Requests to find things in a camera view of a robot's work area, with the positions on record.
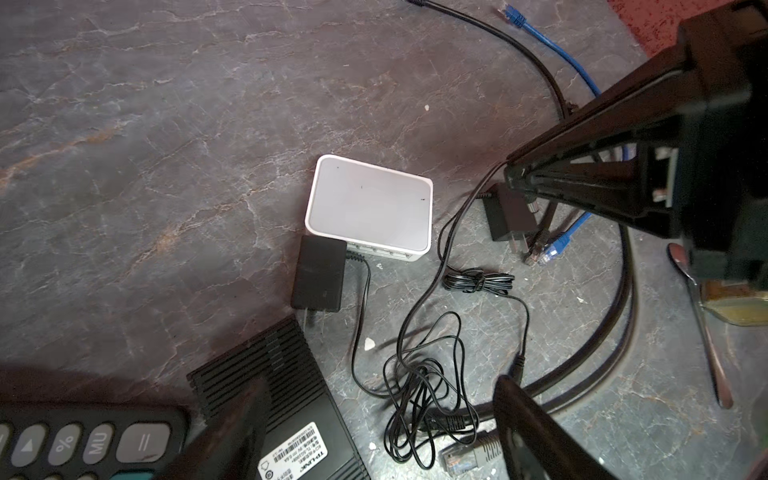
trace blue ethernet cable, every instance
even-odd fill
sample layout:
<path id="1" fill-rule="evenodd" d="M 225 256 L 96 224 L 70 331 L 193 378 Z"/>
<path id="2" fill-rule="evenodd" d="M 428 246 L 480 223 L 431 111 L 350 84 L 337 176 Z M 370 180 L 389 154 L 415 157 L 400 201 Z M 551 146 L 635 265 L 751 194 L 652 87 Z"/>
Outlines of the blue ethernet cable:
<path id="1" fill-rule="evenodd" d="M 504 16 L 509 20 L 515 27 L 522 28 L 531 36 L 539 40 L 544 45 L 547 45 L 550 49 L 552 49 L 555 53 L 560 55 L 563 60 L 568 62 L 568 64 L 571 65 L 571 67 L 574 68 L 574 70 L 581 76 L 582 79 L 584 79 L 584 83 L 587 84 L 590 90 L 592 90 L 592 94 L 595 97 L 599 97 L 602 93 L 600 91 L 600 88 L 594 83 L 594 80 L 592 80 L 592 77 L 589 76 L 586 70 L 584 70 L 584 67 L 581 66 L 581 64 L 576 61 L 575 58 L 571 57 L 568 52 L 563 50 L 560 45 L 554 43 L 552 40 L 547 38 L 546 35 L 541 33 L 539 30 L 537 30 L 535 27 L 530 25 L 528 21 L 525 19 L 525 16 L 520 13 L 520 11 L 511 5 L 505 5 L 504 10 L 502 11 Z M 629 160 L 629 149 L 627 148 L 627 145 L 621 146 L 621 156 L 623 160 Z M 552 242 L 552 245 L 547 247 L 547 250 L 544 252 L 544 254 L 541 256 L 540 261 L 542 263 L 547 263 L 549 260 L 552 260 L 552 258 L 556 257 L 557 255 L 561 254 L 563 250 L 565 250 L 565 247 L 568 246 L 568 243 L 571 241 L 571 235 L 573 232 L 576 231 L 589 217 L 591 217 L 592 214 L 589 212 L 584 212 L 578 220 L 574 222 L 573 225 L 571 225 L 568 230 L 565 231 L 558 239 L 556 239 L 554 242 Z"/>
<path id="2" fill-rule="evenodd" d="M 525 19 L 525 16 L 520 13 L 518 9 L 511 5 L 505 5 L 504 10 L 501 11 L 504 16 L 507 18 L 507 20 L 510 21 L 515 27 L 522 28 L 529 34 L 531 34 L 534 38 L 539 40 L 544 45 L 547 45 L 549 48 L 551 48 L 555 53 L 560 55 L 563 60 L 568 62 L 568 64 L 571 65 L 571 67 L 574 68 L 574 70 L 581 76 L 581 78 L 584 79 L 584 82 L 587 84 L 590 90 L 592 90 L 592 94 L 595 97 L 599 97 L 602 93 L 600 91 L 600 88 L 594 83 L 594 80 L 592 80 L 592 77 L 589 76 L 586 70 L 584 70 L 584 67 L 581 66 L 581 64 L 576 61 L 575 58 L 571 57 L 568 52 L 563 50 L 560 45 L 554 43 L 552 40 L 547 38 L 546 35 L 541 33 L 539 30 L 537 30 L 535 27 L 533 27 L 531 24 L 528 23 L 528 20 Z M 621 156 L 623 159 L 629 160 L 629 149 L 627 148 L 627 145 L 623 145 L 621 147 Z"/>
<path id="3" fill-rule="evenodd" d="M 571 242 L 571 235 L 573 235 L 574 232 L 591 216 L 592 214 L 589 212 L 582 213 L 581 216 L 576 219 L 574 224 L 568 228 L 568 230 L 563 232 L 562 235 L 556 238 L 555 241 L 552 242 L 549 247 L 547 247 L 547 250 L 541 255 L 541 259 L 539 259 L 539 261 L 542 263 L 547 263 L 549 260 L 552 260 L 557 255 L 563 253 L 565 247 L 567 247 L 568 243 Z"/>

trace play button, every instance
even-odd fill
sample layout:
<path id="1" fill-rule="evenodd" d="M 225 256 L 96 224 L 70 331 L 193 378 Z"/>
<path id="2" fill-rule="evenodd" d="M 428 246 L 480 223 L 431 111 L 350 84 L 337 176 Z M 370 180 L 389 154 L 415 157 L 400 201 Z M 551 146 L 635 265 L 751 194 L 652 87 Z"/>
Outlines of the play button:
<path id="1" fill-rule="evenodd" d="M 11 465 L 20 468 L 34 462 L 40 454 L 40 447 L 43 446 L 47 434 L 48 427 L 40 423 L 27 427 L 18 436 L 16 447 L 11 454 Z"/>

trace white label sticker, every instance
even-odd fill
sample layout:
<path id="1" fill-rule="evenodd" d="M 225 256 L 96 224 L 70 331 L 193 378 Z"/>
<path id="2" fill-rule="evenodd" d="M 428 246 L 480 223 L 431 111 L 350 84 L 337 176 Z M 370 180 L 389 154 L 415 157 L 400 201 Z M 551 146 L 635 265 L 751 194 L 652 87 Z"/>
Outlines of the white label sticker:
<path id="1" fill-rule="evenodd" d="M 296 480 L 328 455 L 315 422 L 299 430 L 259 461 L 262 480 Z"/>

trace barcode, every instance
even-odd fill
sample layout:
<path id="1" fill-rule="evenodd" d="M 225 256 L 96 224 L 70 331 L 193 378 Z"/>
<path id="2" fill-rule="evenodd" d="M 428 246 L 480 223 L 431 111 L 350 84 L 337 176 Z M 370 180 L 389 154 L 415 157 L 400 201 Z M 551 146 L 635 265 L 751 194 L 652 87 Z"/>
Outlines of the barcode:
<path id="1" fill-rule="evenodd" d="M 314 435 L 314 429 L 307 429 L 298 439 L 293 440 L 290 445 L 288 445 L 286 448 L 280 450 L 278 453 L 274 456 L 274 461 L 279 462 L 280 459 L 282 459 L 284 456 L 291 453 L 293 450 L 296 449 L 297 446 L 301 445 L 306 441 L 309 437 Z"/>

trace percent button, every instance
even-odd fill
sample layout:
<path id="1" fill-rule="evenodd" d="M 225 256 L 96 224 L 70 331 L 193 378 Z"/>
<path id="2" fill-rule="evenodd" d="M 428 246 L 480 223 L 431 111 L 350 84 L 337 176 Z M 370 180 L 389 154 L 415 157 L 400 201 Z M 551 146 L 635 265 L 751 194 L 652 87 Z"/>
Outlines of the percent button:
<path id="1" fill-rule="evenodd" d="M 83 434 L 83 428 L 77 423 L 70 423 L 58 431 L 53 439 L 51 451 L 48 452 L 48 463 L 54 467 L 69 462 L 74 454 L 75 447 L 78 446 L 80 435 Z"/>

